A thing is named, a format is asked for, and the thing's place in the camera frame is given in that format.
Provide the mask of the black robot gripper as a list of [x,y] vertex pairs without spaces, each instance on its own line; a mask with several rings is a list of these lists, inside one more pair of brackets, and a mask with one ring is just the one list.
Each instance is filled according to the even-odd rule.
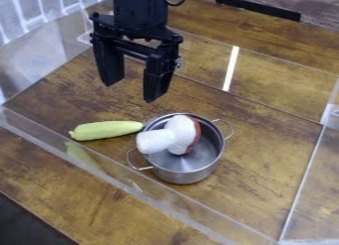
[[91,43],[99,76],[106,86],[125,79],[125,55],[146,59],[143,97],[163,96],[179,66],[183,37],[167,28],[170,0],[113,0],[114,14],[90,15]]

